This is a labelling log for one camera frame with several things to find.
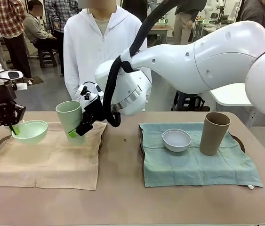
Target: mint green bowl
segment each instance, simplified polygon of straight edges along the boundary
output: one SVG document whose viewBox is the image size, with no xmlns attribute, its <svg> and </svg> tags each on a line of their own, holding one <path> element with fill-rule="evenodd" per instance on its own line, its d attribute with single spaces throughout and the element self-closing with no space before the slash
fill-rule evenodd
<svg viewBox="0 0 265 226">
<path fill-rule="evenodd" d="M 19 134 L 12 132 L 12 137 L 21 144 L 35 145 L 42 141 L 48 130 L 48 124 L 45 121 L 33 120 L 26 121 L 16 125 Z"/>
</svg>

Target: blue-green cloth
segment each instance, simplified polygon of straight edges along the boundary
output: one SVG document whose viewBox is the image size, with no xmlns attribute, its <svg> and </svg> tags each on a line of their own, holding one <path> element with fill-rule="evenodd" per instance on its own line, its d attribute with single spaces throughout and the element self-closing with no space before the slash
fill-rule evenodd
<svg viewBox="0 0 265 226">
<path fill-rule="evenodd" d="M 253 185 L 263 187 L 253 161 L 227 133 L 215 156 L 199 150 L 203 123 L 140 124 L 143 129 L 145 152 L 145 187 Z M 191 136 L 187 150 L 175 153 L 168 150 L 162 134 L 168 129 L 182 129 Z"/>
</svg>

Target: person's hand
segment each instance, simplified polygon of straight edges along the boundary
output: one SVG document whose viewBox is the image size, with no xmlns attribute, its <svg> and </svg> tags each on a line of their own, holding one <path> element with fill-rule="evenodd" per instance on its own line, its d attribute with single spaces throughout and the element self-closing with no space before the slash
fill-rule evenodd
<svg viewBox="0 0 265 226">
<path fill-rule="evenodd" d="M 191 29 L 192 26 L 193 26 L 193 21 L 192 21 L 192 20 L 188 21 L 188 22 L 187 22 L 187 28 L 188 28 L 188 29 Z"/>
<path fill-rule="evenodd" d="M 56 40 L 57 38 L 55 38 L 52 34 L 48 34 L 48 37 L 50 38 L 50 39 L 53 39 L 53 40 Z"/>
</svg>

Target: brown cup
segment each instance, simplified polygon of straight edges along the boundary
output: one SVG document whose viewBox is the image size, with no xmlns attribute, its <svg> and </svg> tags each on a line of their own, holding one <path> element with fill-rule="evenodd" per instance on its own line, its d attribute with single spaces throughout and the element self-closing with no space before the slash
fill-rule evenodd
<svg viewBox="0 0 265 226">
<path fill-rule="evenodd" d="M 230 124 L 231 120 L 225 114 L 219 112 L 208 113 L 203 124 L 199 147 L 201 153 L 209 156 L 215 155 Z"/>
</svg>

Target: white hoodie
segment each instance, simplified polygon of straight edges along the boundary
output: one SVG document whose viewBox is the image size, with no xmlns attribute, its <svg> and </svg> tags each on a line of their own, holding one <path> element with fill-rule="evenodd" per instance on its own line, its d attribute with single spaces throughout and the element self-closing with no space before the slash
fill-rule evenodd
<svg viewBox="0 0 265 226">
<path fill-rule="evenodd" d="M 129 48 L 142 25 L 133 14 L 117 6 L 103 36 L 94 17 L 87 9 L 72 16 L 64 27 L 64 80 L 72 99 L 79 85 L 95 82 L 97 67 L 108 60 L 114 60 Z M 140 50 L 147 49 L 147 40 Z M 151 80 L 150 70 L 142 69 Z M 94 92 L 92 84 L 87 84 Z"/>
</svg>

